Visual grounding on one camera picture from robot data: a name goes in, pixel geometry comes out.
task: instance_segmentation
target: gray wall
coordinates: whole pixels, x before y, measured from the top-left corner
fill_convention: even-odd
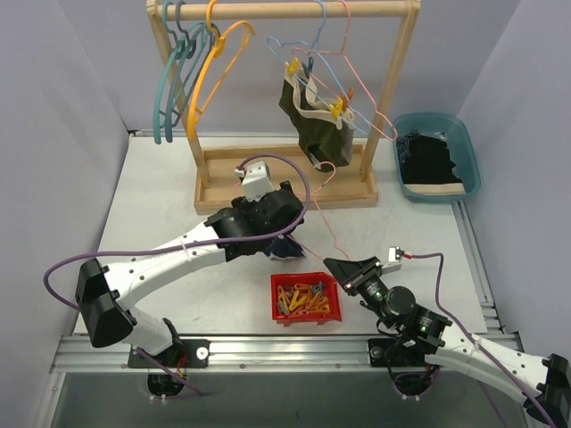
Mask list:
[[[3,2],[0,39],[0,425],[28,427],[74,315],[42,275],[97,246],[128,135],[55,0]]]
[[[162,64],[145,2],[59,2],[128,129],[149,129]],[[518,3],[519,0],[424,0],[390,116],[425,110],[456,114]],[[318,23],[254,21],[258,36],[228,75],[199,131],[294,132],[277,106],[283,66],[267,48],[266,37],[312,40]],[[225,28],[228,22],[220,24]],[[353,21],[349,56],[375,97],[380,92],[379,79],[385,74],[397,27],[398,19]],[[331,20],[323,32],[322,48],[336,49],[343,33],[344,21]],[[209,73],[210,82],[226,67],[239,39],[239,34],[235,34],[228,40],[227,51],[217,61],[221,65]],[[346,86],[358,85],[343,62],[332,64]],[[325,66],[316,62],[315,70],[331,83]],[[362,91],[357,92],[353,105],[371,117],[373,110]]]
[[[482,189],[468,202],[501,320],[571,358],[571,3],[523,0],[460,117]]]

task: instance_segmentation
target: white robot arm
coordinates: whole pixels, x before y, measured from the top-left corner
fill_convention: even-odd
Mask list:
[[[419,357],[427,364],[450,368],[489,384],[520,403],[534,419],[548,423],[548,416],[554,426],[567,428],[571,402],[568,361],[556,354],[543,358],[505,348],[468,332],[450,313],[453,321],[418,305],[409,289],[389,289],[381,275],[399,268],[404,254],[393,247],[389,269],[376,257],[324,260],[349,295],[360,296],[361,304],[378,316],[379,323],[397,332],[387,339],[384,348],[376,350],[380,366],[390,367],[390,348],[398,345],[401,356]]]
[[[303,205],[289,182],[274,190],[265,162],[236,169],[244,197],[232,201],[194,229],[153,250],[156,255],[102,266],[97,259],[80,268],[76,292],[91,343],[96,348],[125,342],[165,365],[180,359],[181,343],[172,323],[152,317],[136,304],[150,293],[198,269],[266,250],[273,234],[292,224]],[[228,238],[232,243],[225,243]],[[161,253],[161,249],[176,251]]]

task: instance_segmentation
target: red container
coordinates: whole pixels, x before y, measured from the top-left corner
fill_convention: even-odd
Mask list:
[[[329,299],[328,314],[305,314],[305,315],[282,315],[277,309],[277,288],[283,286],[294,286],[296,284],[316,285],[323,284],[323,295]],[[341,321],[341,310],[339,309],[339,297],[337,296],[337,281],[325,272],[310,272],[307,274],[277,274],[271,276],[271,317],[278,324],[288,327],[292,323],[302,323],[316,321],[322,325],[327,321],[335,319]]]

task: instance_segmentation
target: dark cloth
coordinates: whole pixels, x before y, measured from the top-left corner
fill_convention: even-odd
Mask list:
[[[396,149],[405,185],[462,182],[452,173],[456,164],[451,161],[448,145],[442,139],[423,136],[413,129],[406,136],[397,138]]]
[[[271,244],[271,247],[265,250],[264,254],[266,254],[266,256],[268,256],[268,258],[270,259],[278,259],[278,260],[288,260],[288,259],[297,259],[299,257],[305,257],[303,248],[299,245],[299,243],[295,243],[288,236],[285,236],[283,239],[280,238],[274,239],[274,242]]]
[[[301,105],[302,110],[314,111],[305,97],[306,88],[301,86]],[[343,123],[341,129],[337,129],[335,123],[321,120],[304,118],[300,112],[295,109],[294,88],[284,80],[282,96],[279,100],[279,106],[289,116],[289,119],[297,129],[299,134],[298,144],[302,151],[313,163],[310,154],[319,162],[329,161],[336,167],[346,167],[351,163],[352,159],[352,142],[354,129],[350,129],[346,123]],[[330,172],[333,168],[329,165],[322,165],[319,169],[321,172]]]

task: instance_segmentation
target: wooden clothes rack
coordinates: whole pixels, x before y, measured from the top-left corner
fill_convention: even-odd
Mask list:
[[[393,54],[377,104],[379,111],[387,113],[391,108],[404,58],[420,11],[420,0],[354,1],[348,2],[348,5],[352,17],[401,17],[401,25],[394,42]],[[328,18],[347,17],[347,11],[340,2],[325,2],[325,7]],[[154,38],[162,62],[166,66],[172,45],[166,29],[162,25],[162,8],[160,0],[147,0],[146,2]],[[206,4],[183,4],[180,8],[179,18],[181,21],[204,21],[206,8]],[[174,5],[168,6],[168,21],[176,19],[175,11]],[[312,2],[215,4],[211,13],[211,18],[214,21],[321,18],[322,16],[322,6]],[[176,69],[177,64],[175,63],[170,68],[169,80],[170,84],[174,85],[175,90],[178,91],[182,82],[180,78],[175,80]],[[188,106],[184,104],[185,99],[186,95],[182,94],[179,97],[177,107],[179,111],[183,112],[181,120],[186,130]],[[376,114],[373,124],[377,128],[383,129],[383,117]],[[339,168],[335,178],[319,193],[319,205],[322,208],[356,208],[377,205],[378,192],[371,163],[379,138],[379,132],[372,128],[366,144],[353,145],[352,164],[348,167]],[[310,180],[312,189],[319,187],[324,181],[324,174],[313,168],[297,144],[203,149],[195,132],[188,136],[188,143],[197,167],[194,207],[198,214],[211,214],[229,206],[230,201],[236,197],[236,176],[234,174],[236,165],[244,158],[256,153],[274,152],[287,156],[302,168]],[[294,190],[297,193],[302,192],[301,180],[295,176],[288,165],[279,160],[267,160],[267,163],[275,185],[280,181],[290,180]]]

